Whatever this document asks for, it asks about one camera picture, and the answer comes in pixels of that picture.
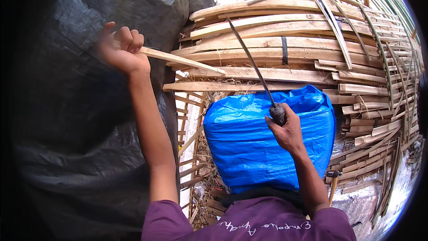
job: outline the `machete handle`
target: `machete handle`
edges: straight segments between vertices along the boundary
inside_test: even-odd
[[[275,124],[282,127],[287,122],[286,110],[284,106],[280,103],[275,103],[275,105],[271,105],[269,108],[270,116]]]

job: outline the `hand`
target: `hand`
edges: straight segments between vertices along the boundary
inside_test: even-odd
[[[150,73],[150,64],[147,56],[137,53],[144,44],[144,36],[137,30],[129,31],[124,26],[119,32],[111,33],[115,22],[109,22],[101,30],[99,50],[103,59],[127,77],[133,74]],[[114,41],[120,43],[115,47]]]
[[[300,118],[293,112],[288,104],[282,104],[286,111],[287,122],[284,126],[279,126],[265,115],[267,126],[274,134],[278,144],[290,152],[292,157],[307,155],[303,144],[302,129],[300,128]]]

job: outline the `blue tarp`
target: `blue tarp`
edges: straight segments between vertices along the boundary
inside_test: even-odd
[[[312,85],[274,92],[300,117],[303,142],[320,177],[333,150],[336,119],[328,96]],[[290,153],[282,149],[265,122],[271,103],[263,93],[228,96],[211,104],[204,131],[214,163],[233,193],[270,185],[298,190]]]

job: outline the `hammer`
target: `hammer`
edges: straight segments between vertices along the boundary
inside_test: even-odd
[[[331,202],[333,202],[333,195],[334,195],[334,191],[336,190],[336,186],[337,186],[337,178],[339,176],[342,176],[342,175],[343,175],[343,172],[338,171],[338,170],[327,172],[327,177],[333,177],[333,182],[331,183],[330,196],[328,198],[330,206],[331,206]]]

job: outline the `black tarp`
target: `black tarp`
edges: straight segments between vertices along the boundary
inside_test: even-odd
[[[23,4],[8,120],[24,192],[54,237],[138,238],[148,206],[148,170],[126,80],[94,48],[103,24],[115,21],[117,28],[137,29],[145,46],[169,52],[189,13],[213,5],[213,0]],[[176,156],[175,99],[162,91],[175,75],[164,61],[149,60]]]

